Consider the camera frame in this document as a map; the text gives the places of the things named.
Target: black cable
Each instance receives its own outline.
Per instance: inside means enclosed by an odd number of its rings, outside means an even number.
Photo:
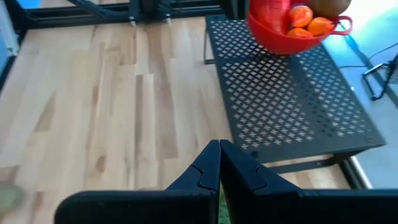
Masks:
[[[366,67],[366,65],[345,65],[345,66],[339,66],[339,68],[362,68]]]
[[[379,53],[383,53],[383,52],[385,52],[386,50],[395,47],[396,45],[398,45],[398,43],[393,44],[393,45],[391,45],[390,47],[388,47],[388,48],[386,48],[386,49],[383,49],[383,50],[379,51],[378,53],[375,53],[374,55],[372,55],[372,56],[369,57],[369,60],[371,60],[374,56],[378,55]]]
[[[398,43],[395,43],[395,44],[391,45],[390,47],[387,47],[387,48],[385,48],[385,49],[382,49],[381,51],[379,51],[379,52],[373,54],[372,56],[370,56],[370,57],[368,58],[368,60],[370,61],[374,56],[376,56],[376,55],[378,55],[378,54],[380,54],[380,53],[383,53],[383,52],[385,52],[386,50],[389,50],[389,49],[391,49],[391,48],[393,48],[393,47],[395,47],[395,46],[397,46],[397,45],[398,45]],[[339,66],[339,68],[361,68],[361,67],[367,67],[367,66],[366,66],[366,65],[345,65],[345,66]]]

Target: perforated metal tabletop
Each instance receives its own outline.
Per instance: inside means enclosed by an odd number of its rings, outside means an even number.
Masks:
[[[385,144],[324,46],[274,55],[245,21],[206,25],[234,143],[260,162]]]

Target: orange fruit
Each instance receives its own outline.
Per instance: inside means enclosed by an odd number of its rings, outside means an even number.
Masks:
[[[307,30],[314,36],[325,35],[335,28],[332,21],[323,18],[316,17],[308,25]]]
[[[305,27],[313,18],[313,12],[308,6],[295,6],[290,10],[293,27]]]
[[[303,28],[293,28],[288,33],[288,36],[299,38],[311,38],[313,35]]]

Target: kiwi fruit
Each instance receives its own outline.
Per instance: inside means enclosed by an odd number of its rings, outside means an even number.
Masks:
[[[335,18],[343,13],[351,0],[309,0],[308,6],[312,9],[314,15],[325,18]]]

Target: fruit bowl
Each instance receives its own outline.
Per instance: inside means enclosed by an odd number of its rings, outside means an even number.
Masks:
[[[338,16],[333,18],[334,28],[318,37],[312,38],[298,38],[287,36],[281,32],[276,32],[265,23],[259,22],[257,18],[258,10],[261,9],[262,4],[274,4],[275,1],[280,0],[251,0],[251,8],[248,13],[248,27],[252,32],[254,38],[259,44],[261,44],[267,50],[275,54],[297,54],[305,50],[309,50],[321,43],[329,35],[349,35],[353,28],[353,20],[348,16]],[[290,0],[290,7],[298,4],[306,4],[307,0]],[[345,31],[336,31],[335,28],[339,21],[348,20],[350,27]],[[290,21],[284,19],[281,21],[284,27],[290,26]]]

